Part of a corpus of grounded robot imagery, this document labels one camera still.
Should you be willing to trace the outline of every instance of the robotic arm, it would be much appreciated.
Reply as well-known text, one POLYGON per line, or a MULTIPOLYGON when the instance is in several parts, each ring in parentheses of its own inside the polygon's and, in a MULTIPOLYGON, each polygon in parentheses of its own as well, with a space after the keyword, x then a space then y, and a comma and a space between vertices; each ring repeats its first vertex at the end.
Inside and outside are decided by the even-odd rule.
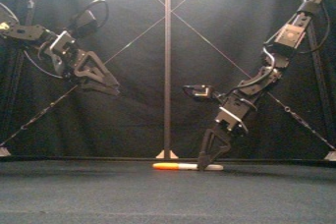
POLYGON ((265 66, 255 78, 242 81, 238 87, 227 94, 221 94, 209 85, 185 86, 186 93, 195 100, 219 103, 215 125, 211 129, 207 129, 203 139, 199 156, 199 169, 202 171, 206 170, 222 154, 231 150, 231 140, 249 134, 245 120, 249 114, 258 110, 261 97, 278 83, 289 67, 322 1, 305 0, 291 20, 266 42, 262 55, 265 66))
MULTIPOLYGON (((86 31, 97 20, 90 11, 82 15, 85 18, 81 19, 85 19, 87 23, 82 30, 86 31)), ((79 84, 83 90, 97 90, 110 95, 121 93, 117 78, 97 53, 79 48, 75 35, 73 36, 67 30, 57 34, 41 25, 22 26, 13 11, 3 4, 0 6, 0 36, 6 41, 15 42, 19 48, 35 48, 41 56, 50 57, 58 75, 79 84)))

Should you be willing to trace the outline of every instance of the black enclosure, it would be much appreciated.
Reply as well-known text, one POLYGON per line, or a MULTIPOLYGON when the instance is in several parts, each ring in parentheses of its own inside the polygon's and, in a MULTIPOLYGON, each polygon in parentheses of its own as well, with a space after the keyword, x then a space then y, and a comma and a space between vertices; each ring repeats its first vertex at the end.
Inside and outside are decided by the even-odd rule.
MULTIPOLYGON (((94 0, 0 0, 22 24, 57 33, 94 0)), ((262 67, 263 42, 295 13, 302 0, 107 0, 110 20, 79 40, 95 51, 122 83, 113 97, 78 88, 22 131, 7 147, 15 155, 154 158, 163 149, 181 158, 199 155, 218 106, 185 95, 186 84, 211 84, 227 92, 262 67)), ((271 93, 336 144, 336 7, 326 0, 333 31, 325 49, 294 58, 271 93)), ((105 7, 93 9, 105 19, 105 7)), ((323 12, 314 23, 321 41, 323 12)), ((49 77, 2 42, 2 141, 73 88, 49 77)), ((251 119, 251 134, 226 157, 322 159, 329 146, 301 125, 271 95, 251 119)))

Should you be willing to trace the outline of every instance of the floor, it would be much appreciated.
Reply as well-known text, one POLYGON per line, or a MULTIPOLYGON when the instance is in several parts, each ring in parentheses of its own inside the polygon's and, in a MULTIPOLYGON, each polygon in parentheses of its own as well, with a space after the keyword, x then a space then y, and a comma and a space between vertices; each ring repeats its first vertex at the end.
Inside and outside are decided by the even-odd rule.
POLYGON ((162 171, 151 161, 0 162, 0 222, 335 223, 335 166, 223 162, 162 171))

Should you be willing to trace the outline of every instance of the vertical pole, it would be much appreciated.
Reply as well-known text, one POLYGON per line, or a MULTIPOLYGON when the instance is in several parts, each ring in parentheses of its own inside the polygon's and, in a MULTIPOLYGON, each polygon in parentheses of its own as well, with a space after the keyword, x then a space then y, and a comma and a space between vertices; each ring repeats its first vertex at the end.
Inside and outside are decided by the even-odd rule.
POLYGON ((171 158, 171 0, 166 0, 165 158, 171 158))
MULTIPOLYGON (((307 34, 309 34, 309 43, 310 43, 310 48, 315 48, 318 43, 317 43, 317 32, 315 32, 315 27, 310 26, 307 29, 307 34)), ((331 101, 329 98, 329 88, 326 84, 326 76, 323 74, 323 63, 322 63, 322 55, 319 51, 313 53, 313 61, 314 61, 314 68, 315 68, 315 75, 317 75, 317 80, 318 80, 318 86, 319 86, 319 93, 321 93, 321 100, 322 100, 322 109, 323 109, 323 119, 325 123, 327 126, 327 138, 330 140, 336 140, 336 131, 334 127, 329 127, 334 125, 334 119, 333 119, 333 111, 331 111, 331 101)))
MULTIPOLYGON (((37 3, 38 0, 33 0, 35 3, 33 6, 29 5, 29 13, 26 16, 26 22, 25 25, 30 26, 34 22, 34 17, 35 17, 35 12, 37 12, 37 3)), ((9 90, 7 90, 7 101, 6 101, 6 113, 3 116, 3 124, 0 128, 0 140, 6 139, 10 134, 10 125, 11 125, 11 120, 13 120, 13 113, 14 113, 14 106, 15 106, 15 101, 17 101, 17 95, 18 95, 18 86, 19 86, 19 80, 21 80, 21 75, 23 71, 23 64, 25 64, 25 55, 22 52, 18 53, 15 62, 14 62, 14 70, 11 73, 11 82, 9 84, 9 90)))

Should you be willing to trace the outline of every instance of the black fabric backdrop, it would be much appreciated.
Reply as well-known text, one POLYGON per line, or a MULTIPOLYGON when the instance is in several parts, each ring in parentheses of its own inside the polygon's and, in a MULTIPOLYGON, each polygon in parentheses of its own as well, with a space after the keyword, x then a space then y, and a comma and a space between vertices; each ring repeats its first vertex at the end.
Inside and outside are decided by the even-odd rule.
MULTIPOLYGON (((0 0, 25 20, 26 0, 0 0)), ((34 24, 61 33, 70 18, 94 0, 39 0, 34 24)), ((155 157, 165 146, 166 0, 107 0, 111 18, 98 33, 81 40, 95 51, 122 83, 111 97, 77 89, 30 129, 9 142, 18 155, 155 157)), ((301 0, 173 0, 171 147, 179 157, 198 157, 205 131, 218 112, 198 103, 185 84, 211 84, 227 92, 262 66, 263 42, 293 16, 301 0)), ((329 0, 329 10, 335 6, 329 0)), ((105 7, 94 8, 98 19, 105 7)), ((318 35, 325 32, 323 20, 318 35)), ((329 94, 335 106, 335 26, 325 50, 329 94)), ((25 60, 17 97, 9 97, 17 50, 2 51, 2 138, 58 99, 73 84, 53 79, 25 60)), ((295 57, 273 94, 327 136, 311 55, 295 57)), ((323 158, 329 147, 266 95, 251 135, 234 143, 229 157, 323 158)))

